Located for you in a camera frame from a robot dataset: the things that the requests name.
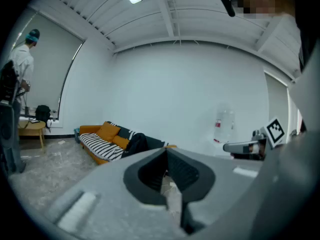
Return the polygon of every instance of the sofa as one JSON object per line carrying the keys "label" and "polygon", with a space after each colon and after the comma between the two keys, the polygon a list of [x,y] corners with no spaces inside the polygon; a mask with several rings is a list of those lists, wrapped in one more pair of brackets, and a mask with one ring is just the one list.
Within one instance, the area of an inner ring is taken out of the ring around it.
{"label": "sofa", "polygon": [[[110,129],[107,135],[101,132],[103,126]],[[104,122],[103,125],[83,125],[79,128],[79,139],[83,149],[98,165],[121,159],[127,144],[135,134],[137,132],[110,121]],[[149,136],[146,136],[146,142],[149,150],[176,147],[175,145],[169,146],[168,142]]]}

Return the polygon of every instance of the orange cushion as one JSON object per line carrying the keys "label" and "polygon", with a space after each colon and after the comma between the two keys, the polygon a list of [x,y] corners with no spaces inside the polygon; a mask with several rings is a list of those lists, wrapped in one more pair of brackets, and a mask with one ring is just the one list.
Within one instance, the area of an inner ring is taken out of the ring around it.
{"label": "orange cushion", "polygon": [[122,138],[117,135],[117,136],[114,136],[112,143],[116,144],[117,146],[125,150],[129,143],[129,140],[127,138]]}
{"label": "orange cushion", "polygon": [[121,128],[111,125],[108,122],[104,122],[101,128],[96,132],[96,134],[103,140],[111,142],[113,138],[118,134]]}

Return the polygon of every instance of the white shirt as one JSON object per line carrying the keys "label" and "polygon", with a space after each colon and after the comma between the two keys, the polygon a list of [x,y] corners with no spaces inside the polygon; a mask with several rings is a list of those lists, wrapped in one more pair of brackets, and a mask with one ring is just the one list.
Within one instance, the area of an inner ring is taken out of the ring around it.
{"label": "white shirt", "polygon": [[30,54],[30,49],[27,45],[21,45],[11,52],[9,61],[13,61],[13,67],[18,76],[18,81],[21,84],[25,80],[30,85],[32,73],[34,71],[34,58]]}

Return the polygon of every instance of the black and white striped cushion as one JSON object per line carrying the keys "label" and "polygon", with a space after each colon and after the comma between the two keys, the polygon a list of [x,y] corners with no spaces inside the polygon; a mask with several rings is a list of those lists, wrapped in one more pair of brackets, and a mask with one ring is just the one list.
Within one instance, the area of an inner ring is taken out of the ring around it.
{"label": "black and white striped cushion", "polygon": [[80,135],[80,140],[96,157],[103,160],[119,160],[124,152],[121,147],[105,141],[96,133],[83,133]]}

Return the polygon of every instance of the water bottle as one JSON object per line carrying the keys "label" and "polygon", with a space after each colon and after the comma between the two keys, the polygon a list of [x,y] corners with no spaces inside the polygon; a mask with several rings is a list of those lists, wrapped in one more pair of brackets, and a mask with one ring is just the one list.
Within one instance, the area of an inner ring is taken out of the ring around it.
{"label": "water bottle", "polygon": [[235,112],[227,103],[220,103],[216,110],[216,120],[214,125],[214,141],[217,143],[227,143],[235,127]]}

